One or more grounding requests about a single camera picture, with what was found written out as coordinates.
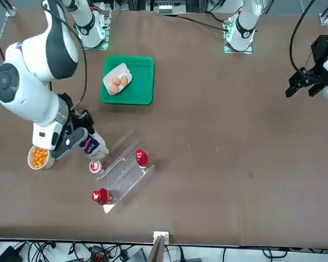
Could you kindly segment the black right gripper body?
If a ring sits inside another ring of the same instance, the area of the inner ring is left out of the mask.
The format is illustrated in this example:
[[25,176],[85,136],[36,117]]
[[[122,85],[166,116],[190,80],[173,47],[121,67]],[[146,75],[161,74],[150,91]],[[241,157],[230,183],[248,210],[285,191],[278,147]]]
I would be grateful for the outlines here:
[[94,121],[86,109],[73,109],[69,111],[67,120],[67,134],[71,134],[79,127],[86,128],[89,134],[94,134]]

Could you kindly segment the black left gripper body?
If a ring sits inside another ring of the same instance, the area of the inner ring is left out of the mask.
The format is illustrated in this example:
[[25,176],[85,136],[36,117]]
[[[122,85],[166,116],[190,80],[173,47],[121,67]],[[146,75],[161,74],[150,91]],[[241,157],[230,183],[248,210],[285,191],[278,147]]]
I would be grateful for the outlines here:
[[314,60],[314,67],[322,67],[328,57],[328,35],[318,36],[311,44],[311,51]]

